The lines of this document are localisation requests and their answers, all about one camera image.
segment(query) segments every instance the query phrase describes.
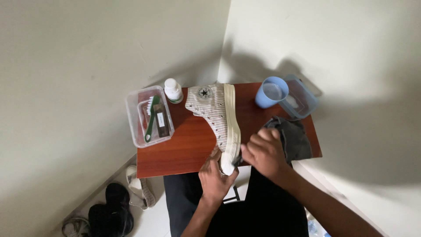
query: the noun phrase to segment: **bottle cap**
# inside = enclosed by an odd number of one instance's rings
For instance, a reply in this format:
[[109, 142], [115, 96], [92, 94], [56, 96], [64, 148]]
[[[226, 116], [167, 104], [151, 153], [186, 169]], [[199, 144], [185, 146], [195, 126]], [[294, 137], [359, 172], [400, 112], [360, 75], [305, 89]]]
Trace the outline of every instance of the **bottle cap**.
[[164, 85], [168, 88], [175, 88], [177, 86], [177, 82], [173, 78], [168, 78], [167, 80], [165, 80]]

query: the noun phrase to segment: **hand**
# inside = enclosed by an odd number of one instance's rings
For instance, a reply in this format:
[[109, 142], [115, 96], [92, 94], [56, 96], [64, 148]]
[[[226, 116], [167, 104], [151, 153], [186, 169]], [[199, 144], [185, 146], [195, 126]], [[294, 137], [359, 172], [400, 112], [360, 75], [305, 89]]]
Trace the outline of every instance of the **hand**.
[[251, 135], [247, 145], [241, 144], [241, 152], [245, 161], [272, 181], [290, 168], [285, 161], [280, 134], [274, 128], [262, 128]]
[[218, 160], [221, 158], [221, 151], [215, 146], [213, 152], [203, 164], [199, 171], [199, 179], [202, 183], [202, 199], [218, 208], [229, 188], [238, 176], [238, 168], [230, 175], [222, 175], [219, 171]]

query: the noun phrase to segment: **converse logo patch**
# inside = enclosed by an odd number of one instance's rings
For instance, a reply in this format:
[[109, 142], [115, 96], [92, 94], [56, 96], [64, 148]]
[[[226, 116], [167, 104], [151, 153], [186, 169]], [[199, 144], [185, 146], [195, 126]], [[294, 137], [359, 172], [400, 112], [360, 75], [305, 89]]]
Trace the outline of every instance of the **converse logo patch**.
[[209, 87], [202, 87], [197, 92], [197, 96], [202, 99], [207, 99], [212, 95], [212, 89]]

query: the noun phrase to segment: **striped canvas sneaker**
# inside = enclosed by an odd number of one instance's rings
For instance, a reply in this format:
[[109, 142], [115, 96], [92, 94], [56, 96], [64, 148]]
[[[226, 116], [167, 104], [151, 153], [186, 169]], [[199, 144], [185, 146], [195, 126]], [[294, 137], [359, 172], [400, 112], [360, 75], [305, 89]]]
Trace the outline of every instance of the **striped canvas sneaker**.
[[208, 122], [222, 151], [221, 173], [231, 175], [234, 171], [232, 162], [238, 156], [241, 144], [240, 128], [235, 118], [234, 86], [224, 83], [190, 87], [186, 108]]

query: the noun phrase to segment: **black pants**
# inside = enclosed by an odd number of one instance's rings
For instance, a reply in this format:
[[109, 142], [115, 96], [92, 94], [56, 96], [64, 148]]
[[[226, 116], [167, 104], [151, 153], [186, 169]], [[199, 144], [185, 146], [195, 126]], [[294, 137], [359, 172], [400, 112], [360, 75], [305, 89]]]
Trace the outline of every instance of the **black pants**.
[[[179, 237], [199, 204], [198, 173], [164, 176], [172, 237]], [[306, 236], [304, 207], [287, 191], [251, 168], [245, 201], [221, 204], [206, 236]]]

